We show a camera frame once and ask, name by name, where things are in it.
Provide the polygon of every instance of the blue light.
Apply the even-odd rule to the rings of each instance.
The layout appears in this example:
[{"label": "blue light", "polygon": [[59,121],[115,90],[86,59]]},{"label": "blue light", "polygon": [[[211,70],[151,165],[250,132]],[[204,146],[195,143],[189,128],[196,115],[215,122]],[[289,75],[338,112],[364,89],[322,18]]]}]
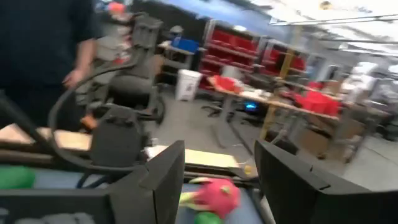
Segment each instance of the blue light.
[{"label": "blue light", "polygon": [[257,105],[255,103],[248,103],[248,104],[246,104],[246,109],[247,110],[255,110],[255,109],[257,109]]}]

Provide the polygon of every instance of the yellow pole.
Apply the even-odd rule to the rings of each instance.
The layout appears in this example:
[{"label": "yellow pole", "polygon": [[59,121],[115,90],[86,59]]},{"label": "yellow pole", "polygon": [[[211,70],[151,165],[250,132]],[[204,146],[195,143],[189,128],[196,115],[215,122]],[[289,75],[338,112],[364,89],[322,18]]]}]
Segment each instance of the yellow pole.
[{"label": "yellow pole", "polygon": [[[292,45],[296,44],[296,41],[300,37],[300,33],[301,33],[301,26],[295,26],[293,37],[292,37],[292,43],[291,43]],[[282,68],[280,69],[280,73],[279,73],[279,78],[281,80],[285,79],[287,72],[289,71],[290,63],[292,62],[293,56],[294,56],[294,50],[291,48],[287,49],[285,60],[284,60],[284,63],[282,65]],[[262,139],[262,140],[266,138],[268,129],[274,120],[275,109],[276,109],[276,106],[273,106],[273,105],[270,105],[268,107],[268,112],[267,112],[266,117],[264,118],[264,122],[263,122],[262,128],[261,128],[260,139]]]}]

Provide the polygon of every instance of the hand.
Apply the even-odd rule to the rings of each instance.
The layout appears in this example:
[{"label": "hand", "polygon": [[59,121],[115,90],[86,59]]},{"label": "hand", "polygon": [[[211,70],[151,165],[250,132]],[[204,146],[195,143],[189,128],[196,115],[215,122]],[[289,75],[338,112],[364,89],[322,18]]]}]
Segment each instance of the hand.
[{"label": "hand", "polygon": [[83,70],[74,69],[63,79],[62,83],[67,88],[72,88],[78,82],[80,82],[85,75],[86,75],[86,72],[84,72]]}]

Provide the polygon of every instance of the wooden board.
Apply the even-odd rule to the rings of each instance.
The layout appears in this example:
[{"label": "wooden board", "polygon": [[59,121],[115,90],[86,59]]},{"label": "wooden board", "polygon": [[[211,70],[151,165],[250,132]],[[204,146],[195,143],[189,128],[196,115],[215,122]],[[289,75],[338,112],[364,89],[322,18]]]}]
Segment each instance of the wooden board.
[{"label": "wooden board", "polygon": [[234,96],[237,96],[237,97],[240,97],[240,98],[253,100],[253,101],[256,101],[256,102],[259,102],[259,103],[264,103],[264,104],[267,104],[267,105],[274,105],[274,106],[277,106],[279,108],[285,108],[285,109],[288,109],[288,110],[295,110],[295,111],[303,112],[303,113],[306,113],[306,114],[312,114],[312,115],[315,115],[315,116],[320,116],[320,117],[323,117],[323,118],[339,120],[339,118],[336,117],[336,116],[330,116],[330,115],[327,115],[327,114],[314,113],[312,111],[301,109],[301,108],[298,108],[296,106],[293,106],[293,105],[290,105],[290,104],[287,104],[287,103],[283,103],[281,101],[268,100],[268,99],[265,99],[265,98],[260,97],[260,96],[244,96],[244,95],[240,95],[240,94],[234,93],[232,91],[225,90],[225,89],[223,89],[222,87],[220,87],[220,86],[218,86],[216,84],[216,80],[215,80],[214,77],[208,77],[207,80],[213,86],[213,88],[216,91],[220,92],[220,93],[226,93],[226,94],[234,95]]},{"label": "wooden board", "polygon": [[[48,138],[49,128],[39,128],[39,132],[45,138]],[[58,130],[56,131],[55,136],[60,147],[65,149],[87,151],[91,146],[91,135],[89,134]],[[9,126],[0,130],[0,141],[22,144],[34,143],[34,140],[28,137],[28,135],[21,131],[19,127],[15,124],[10,124]],[[148,147],[147,152],[149,153],[150,157],[154,157],[161,153],[167,147],[168,146],[161,145]],[[0,149],[0,155],[7,153],[5,151],[9,150]],[[216,167],[239,167],[233,156],[210,152],[201,152],[191,149],[185,150],[185,162],[189,164],[199,164]]]}]

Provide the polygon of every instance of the dark shirt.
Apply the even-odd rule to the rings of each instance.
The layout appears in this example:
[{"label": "dark shirt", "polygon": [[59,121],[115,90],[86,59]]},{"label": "dark shirt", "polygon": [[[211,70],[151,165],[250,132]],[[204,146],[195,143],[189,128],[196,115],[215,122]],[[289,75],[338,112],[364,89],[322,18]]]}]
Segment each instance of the dark shirt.
[{"label": "dark shirt", "polygon": [[93,19],[92,0],[0,0],[0,87],[61,84]]}]

